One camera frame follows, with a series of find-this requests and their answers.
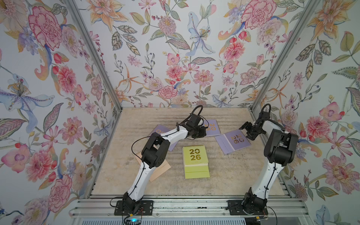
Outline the purple desk calendar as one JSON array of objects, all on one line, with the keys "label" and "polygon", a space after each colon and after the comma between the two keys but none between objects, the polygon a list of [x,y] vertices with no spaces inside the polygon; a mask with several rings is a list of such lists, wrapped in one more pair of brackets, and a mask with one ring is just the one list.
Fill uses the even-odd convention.
[{"label": "purple desk calendar", "polygon": [[215,139],[225,155],[251,146],[251,143],[239,129],[216,136]]}]

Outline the green desk calendar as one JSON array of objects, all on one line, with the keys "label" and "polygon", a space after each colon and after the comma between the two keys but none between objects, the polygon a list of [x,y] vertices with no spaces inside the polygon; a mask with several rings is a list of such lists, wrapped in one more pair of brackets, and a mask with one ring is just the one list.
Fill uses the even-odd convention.
[{"label": "green desk calendar", "polygon": [[209,160],[204,145],[183,147],[185,179],[210,178]]}]

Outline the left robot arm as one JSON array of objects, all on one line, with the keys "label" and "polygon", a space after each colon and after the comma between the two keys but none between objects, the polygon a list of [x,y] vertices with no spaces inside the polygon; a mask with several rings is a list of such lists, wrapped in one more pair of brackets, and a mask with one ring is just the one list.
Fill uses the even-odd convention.
[{"label": "left robot arm", "polygon": [[122,211],[135,215],[140,211],[141,200],[146,186],[155,169],[161,166],[166,159],[170,146],[180,140],[206,136],[206,120],[200,114],[191,113],[176,128],[163,134],[156,132],[146,138],[148,141],[141,152],[139,172],[131,188],[122,197]]}]

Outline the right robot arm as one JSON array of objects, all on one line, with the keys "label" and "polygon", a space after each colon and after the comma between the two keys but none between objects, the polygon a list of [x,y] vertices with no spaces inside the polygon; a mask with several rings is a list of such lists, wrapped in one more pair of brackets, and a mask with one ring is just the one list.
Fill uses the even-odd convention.
[{"label": "right robot arm", "polygon": [[264,167],[258,180],[249,188],[241,203],[243,211],[253,215],[264,211],[275,179],[285,166],[294,160],[299,137],[271,120],[269,112],[260,112],[254,123],[246,122],[240,129],[247,131],[246,138],[250,140],[255,140],[260,134],[268,137],[263,152]]}]

